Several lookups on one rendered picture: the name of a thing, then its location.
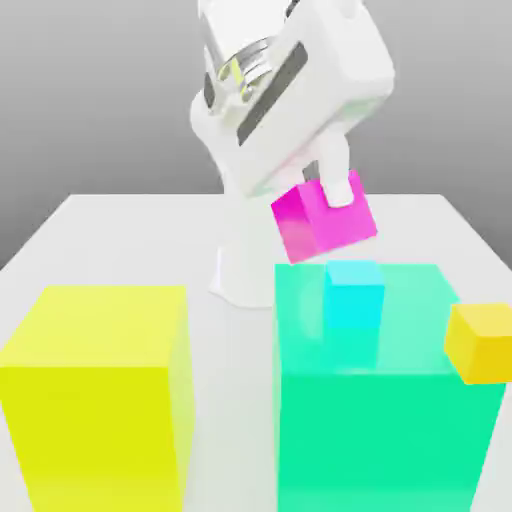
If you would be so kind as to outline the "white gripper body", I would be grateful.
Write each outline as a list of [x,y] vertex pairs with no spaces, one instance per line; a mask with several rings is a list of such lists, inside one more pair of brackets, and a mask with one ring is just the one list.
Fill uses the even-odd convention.
[[272,71],[237,120],[226,154],[246,195],[319,163],[322,134],[346,137],[394,88],[392,59],[363,0],[300,0],[268,58]]

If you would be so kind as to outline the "small magenta cube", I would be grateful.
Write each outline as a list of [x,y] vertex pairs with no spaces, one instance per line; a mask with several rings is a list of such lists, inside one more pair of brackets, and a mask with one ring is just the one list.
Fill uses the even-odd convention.
[[328,205],[318,180],[298,184],[271,205],[288,259],[309,258],[374,237],[377,227],[357,171],[349,172],[353,202]]

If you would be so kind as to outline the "small cyan cube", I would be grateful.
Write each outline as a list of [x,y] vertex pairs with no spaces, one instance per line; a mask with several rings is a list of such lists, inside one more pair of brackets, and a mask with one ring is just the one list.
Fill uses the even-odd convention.
[[331,328],[379,328],[385,295],[380,266],[370,260],[331,260],[325,266],[324,315]]

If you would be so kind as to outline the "small orange cube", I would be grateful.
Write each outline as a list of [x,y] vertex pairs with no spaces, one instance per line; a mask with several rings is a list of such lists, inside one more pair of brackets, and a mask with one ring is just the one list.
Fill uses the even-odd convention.
[[512,306],[454,304],[444,351],[467,385],[512,383]]

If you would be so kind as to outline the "large green box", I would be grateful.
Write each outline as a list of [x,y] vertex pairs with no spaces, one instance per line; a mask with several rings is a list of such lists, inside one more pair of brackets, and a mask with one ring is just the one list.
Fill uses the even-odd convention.
[[470,512],[505,394],[444,351],[458,298],[432,264],[378,264],[379,328],[331,328],[326,264],[275,268],[277,512]]

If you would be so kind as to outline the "large yellow box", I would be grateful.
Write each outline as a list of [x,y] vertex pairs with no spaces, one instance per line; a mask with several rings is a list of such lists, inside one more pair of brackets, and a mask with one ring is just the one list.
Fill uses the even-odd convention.
[[45,288],[0,349],[0,404],[34,512],[183,512],[185,288]]

